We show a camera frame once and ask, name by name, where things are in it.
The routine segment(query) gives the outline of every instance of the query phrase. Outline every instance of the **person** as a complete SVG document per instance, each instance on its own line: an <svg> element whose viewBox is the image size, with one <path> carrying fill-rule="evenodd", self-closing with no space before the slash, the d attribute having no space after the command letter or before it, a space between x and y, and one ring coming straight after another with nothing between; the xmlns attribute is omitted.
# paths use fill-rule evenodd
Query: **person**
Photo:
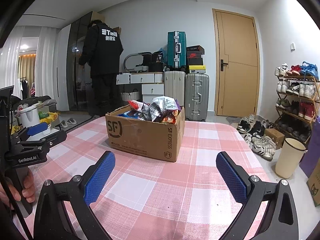
<svg viewBox="0 0 320 240"><path fill-rule="evenodd" d="M121 106L121 95L116 85L120 55L123 51L119 34L101 20L88 25L79 65L88 62L98 115L104 116Z"/></svg>
<svg viewBox="0 0 320 240"><path fill-rule="evenodd" d="M18 190L12 184L10 184L10 183L7 183L7 184L8 184L8 187L9 187L14 199L16 201L20 201L21 196L20 196ZM21 192L22 195L26 198L26 200L29 203L32 203L33 201L36 200L36 195L35 195L36 189L35 189L35 185L34 185L34 181L33 181L33 174L29 168L28 168L28 174L23 180L23 186L24 186L24 189ZM9 207L9 198L6 195L1 184L0 184L0 199L1 199L2 203L6 204Z"/></svg>

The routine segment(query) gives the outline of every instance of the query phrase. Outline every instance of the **pink plaid tablecloth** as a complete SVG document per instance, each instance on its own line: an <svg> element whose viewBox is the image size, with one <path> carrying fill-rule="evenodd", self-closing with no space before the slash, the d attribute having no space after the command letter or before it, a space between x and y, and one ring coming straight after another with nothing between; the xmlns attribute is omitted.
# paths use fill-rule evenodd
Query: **pink plaid tablecloth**
<svg viewBox="0 0 320 240"><path fill-rule="evenodd" d="M105 118L99 118L68 133L65 142L50 150L46 163L31 167L37 194L46 179L57 183L82 175L106 150L115 154L116 166L90 206L114 240L219 239L241 208L216 168L220 151L248 174L269 181L229 125L186 121L178 160L170 163L110 148ZM254 236L265 207L263 203L246 239ZM66 208L81 232L69 202ZM26 219L31 231L35 210Z"/></svg>

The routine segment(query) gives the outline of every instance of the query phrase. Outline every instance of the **ceiling light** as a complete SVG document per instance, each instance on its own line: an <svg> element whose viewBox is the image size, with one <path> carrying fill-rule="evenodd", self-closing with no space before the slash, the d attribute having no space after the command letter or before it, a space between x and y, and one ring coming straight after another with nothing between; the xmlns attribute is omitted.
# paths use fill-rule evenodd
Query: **ceiling light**
<svg viewBox="0 0 320 240"><path fill-rule="evenodd" d="M23 44L20 46L20 49L27 49L27 48L29 48L29 46L27 44Z"/></svg>

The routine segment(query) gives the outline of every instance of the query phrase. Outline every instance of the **black jacket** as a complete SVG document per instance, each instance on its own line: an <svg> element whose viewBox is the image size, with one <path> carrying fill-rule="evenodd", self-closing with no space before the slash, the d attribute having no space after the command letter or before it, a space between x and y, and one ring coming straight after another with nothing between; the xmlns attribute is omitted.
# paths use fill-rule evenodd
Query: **black jacket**
<svg viewBox="0 0 320 240"><path fill-rule="evenodd" d="M119 34L105 23L98 23L87 31L79 64L89 63L91 77L119 73L122 51Z"/></svg>

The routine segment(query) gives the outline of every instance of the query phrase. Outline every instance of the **silver suitcase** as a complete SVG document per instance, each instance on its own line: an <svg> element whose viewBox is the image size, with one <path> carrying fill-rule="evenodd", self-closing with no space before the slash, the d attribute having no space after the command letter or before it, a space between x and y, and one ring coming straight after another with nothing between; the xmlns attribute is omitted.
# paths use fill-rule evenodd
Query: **silver suitcase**
<svg viewBox="0 0 320 240"><path fill-rule="evenodd" d="M184 105L184 82L186 73L183 71L166 71L164 73L164 95L178 100Z"/></svg>
<svg viewBox="0 0 320 240"><path fill-rule="evenodd" d="M184 99L186 120L205 122L208 101L209 76L201 73L187 74Z"/></svg>

